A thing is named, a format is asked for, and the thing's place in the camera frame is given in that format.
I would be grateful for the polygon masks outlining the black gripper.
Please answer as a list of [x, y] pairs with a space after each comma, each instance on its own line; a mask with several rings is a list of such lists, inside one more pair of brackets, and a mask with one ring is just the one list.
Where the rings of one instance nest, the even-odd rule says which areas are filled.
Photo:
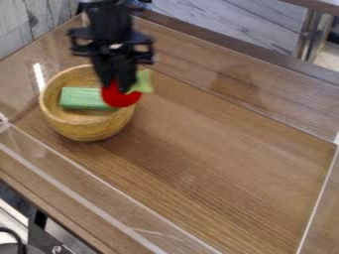
[[[137, 64], [155, 63], [155, 40], [135, 30], [126, 2], [83, 2], [82, 5], [89, 24], [68, 30], [71, 51], [77, 56], [91, 57], [105, 86], [110, 86], [117, 74], [119, 91], [127, 93], [137, 82]], [[117, 57], [115, 71], [113, 58]]]

